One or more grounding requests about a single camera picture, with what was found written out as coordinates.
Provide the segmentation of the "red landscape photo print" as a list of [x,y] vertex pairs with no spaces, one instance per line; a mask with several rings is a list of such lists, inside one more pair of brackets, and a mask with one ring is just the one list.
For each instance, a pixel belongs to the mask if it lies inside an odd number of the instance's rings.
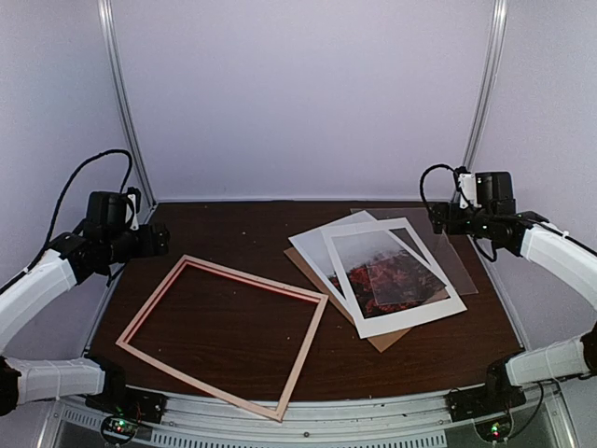
[[466,310],[448,276],[407,219],[322,230],[360,338],[430,323]]

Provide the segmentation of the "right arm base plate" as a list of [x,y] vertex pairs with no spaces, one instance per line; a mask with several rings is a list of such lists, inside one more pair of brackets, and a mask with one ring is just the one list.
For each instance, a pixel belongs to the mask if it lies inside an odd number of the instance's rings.
[[491,397],[484,386],[452,390],[445,396],[452,422],[478,419],[493,413],[505,413],[507,410],[526,403],[525,394],[516,389],[505,396]]

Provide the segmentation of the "clear acrylic sheet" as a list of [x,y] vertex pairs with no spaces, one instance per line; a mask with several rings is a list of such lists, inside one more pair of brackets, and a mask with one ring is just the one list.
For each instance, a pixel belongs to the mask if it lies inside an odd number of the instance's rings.
[[460,296],[477,294],[479,291],[471,275],[463,264],[460,256],[450,242],[448,236],[434,233],[432,224],[424,208],[351,208],[352,214],[366,211],[377,220],[406,218],[416,231],[431,255],[435,258],[443,272],[448,276],[451,284]]

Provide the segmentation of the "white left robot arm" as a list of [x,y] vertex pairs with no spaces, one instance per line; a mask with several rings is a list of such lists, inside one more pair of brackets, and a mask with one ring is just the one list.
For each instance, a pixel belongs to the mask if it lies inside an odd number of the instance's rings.
[[[62,294],[94,274],[113,279],[112,266],[164,256],[170,233],[162,223],[137,219],[139,189],[94,191],[87,213],[71,232],[50,240],[41,257],[1,289],[1,345]],[[114,414],[127,413],[134,395],[124,370],[102,357],[23,360],[1,357],[1,413],[40,400],[96,396]]]

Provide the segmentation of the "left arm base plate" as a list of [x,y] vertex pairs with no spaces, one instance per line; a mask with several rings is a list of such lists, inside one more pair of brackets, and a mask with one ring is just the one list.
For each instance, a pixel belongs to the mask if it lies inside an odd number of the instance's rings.
[[126,387],[122,398],[109,398],[106,394],[86,395],[85,404],[95,410],[124,417],[134,423],[159,424],[165,411],[167,398],[156,392]]

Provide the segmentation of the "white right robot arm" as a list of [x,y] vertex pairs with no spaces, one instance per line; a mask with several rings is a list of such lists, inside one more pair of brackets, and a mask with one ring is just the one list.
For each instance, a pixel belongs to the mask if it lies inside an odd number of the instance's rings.
[[[467,235],[490,242],[481,255],[489,262],[505,249],[530,261],[576,291],[590,306],[596,304],[596,252],[533,211],[520,212],[508,172],[471,173],[464,166],[452,168],[456,202],[430,203],[424,208],[436,233]],[[499,411],[514,390],[532,383],[596,374],[596,331],[550,346],[525,351],[492,364],[478,402],[484,411]]]

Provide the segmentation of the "pink wooden picture frame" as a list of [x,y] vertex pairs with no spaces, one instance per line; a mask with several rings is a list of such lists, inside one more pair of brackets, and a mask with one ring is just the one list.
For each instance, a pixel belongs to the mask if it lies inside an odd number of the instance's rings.
[[[184,271],[187,267],[227,278],[229,280],[251,287],[267,290],[293,300],[306,301],[314,306],[310,324],[307,327],[304,339],[301,342],[298,354],[293,362],[292,369],[285,381],[285,386],[275,407],[271,408],[259,405],[253,401],[242,399],[222,389],[195,379],[131,345],[131,340],[135,336],[136,332],[143,326],[145,321],[153,312],[154,308],[160,303],[163,296],[178,279],[182,271]],[[253,413],[255,415],[281,423],[284,420],[290,399],[292,398],[303,365],[311,349],[312,341],[316,331],[318,330],[324,310],[326,309],[327,302],[328,296],[326,294],[313,292],[300,287],[294,287],[251,273],[244,273],[229,267],[218,265],[211,261],[184,255],[175,263],[172,269],[167,273],[167,275],[152,292],[143,306],[136,313],[131,322],[119,335],[116,340],[116,346],[130,355],[144,361],[149,366],[162,371],[174,379],[190,385],[201,392],[205,392],[216,399],[221,399],[226,403],[236,406],[249,413]]]

